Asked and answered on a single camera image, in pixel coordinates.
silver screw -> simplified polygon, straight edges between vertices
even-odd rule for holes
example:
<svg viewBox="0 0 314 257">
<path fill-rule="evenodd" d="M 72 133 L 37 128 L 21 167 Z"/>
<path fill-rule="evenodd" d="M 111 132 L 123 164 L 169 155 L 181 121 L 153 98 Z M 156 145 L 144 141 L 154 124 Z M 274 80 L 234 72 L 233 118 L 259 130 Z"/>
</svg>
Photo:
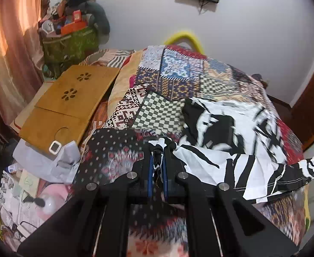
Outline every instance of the silver screw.
<svg viewBox="0 0 314 257">
<path fill-rule="evenodd" d="M 189 177 L 189 174 L 187 172 L 180 172 L 178 173 L 178 177 L 181 179 L 186 179 Z"/>
<path fill-rule="evenodd" d="M 129 179 L 135 179 L 138 176 L 136 172 L 128 172 L 127 173 L 127 178 Z"/>
<path fill-rule="evenodd" d="M 96 187 L 97 187 L 97 184 L 96 184 L 96 183 L 88 183 L 88 184 L 86 185 L 86 188 L 87 188 L 87 190 L 89 190 L 89 191 L 95 190 Z"/>
<path fill-rule="evenodd" d="M 219 188 L 223 191 L 226 191 L 230 189 L 230 186 L 227 183 L 219 183 Z"/>
</svg>

sunlit curtain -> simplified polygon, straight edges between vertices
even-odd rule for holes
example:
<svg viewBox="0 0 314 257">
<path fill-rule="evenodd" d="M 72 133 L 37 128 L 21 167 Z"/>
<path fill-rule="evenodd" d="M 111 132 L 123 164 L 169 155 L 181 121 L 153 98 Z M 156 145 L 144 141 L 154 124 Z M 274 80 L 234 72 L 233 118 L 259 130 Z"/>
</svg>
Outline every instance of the sunlit curtain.
<svg viewBox="0 0 314 257">
<path fill-rule="evenodd" d="M 0 0 L 0 138 L 42 84 L 41 0 Z"/>
</svg>

brown door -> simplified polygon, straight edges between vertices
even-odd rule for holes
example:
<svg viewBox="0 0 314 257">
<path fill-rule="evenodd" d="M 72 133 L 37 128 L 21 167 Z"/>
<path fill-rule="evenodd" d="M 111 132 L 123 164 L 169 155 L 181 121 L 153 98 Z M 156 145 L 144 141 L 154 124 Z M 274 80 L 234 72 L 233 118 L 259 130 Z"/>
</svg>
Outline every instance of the brown door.
<svg viewBox="0 0 314 257">
<path fill-rule="evenodd" d="M 314 142 L 314 74 L 285 123 L 301 140 L 304 150 Z"/>
</svg>

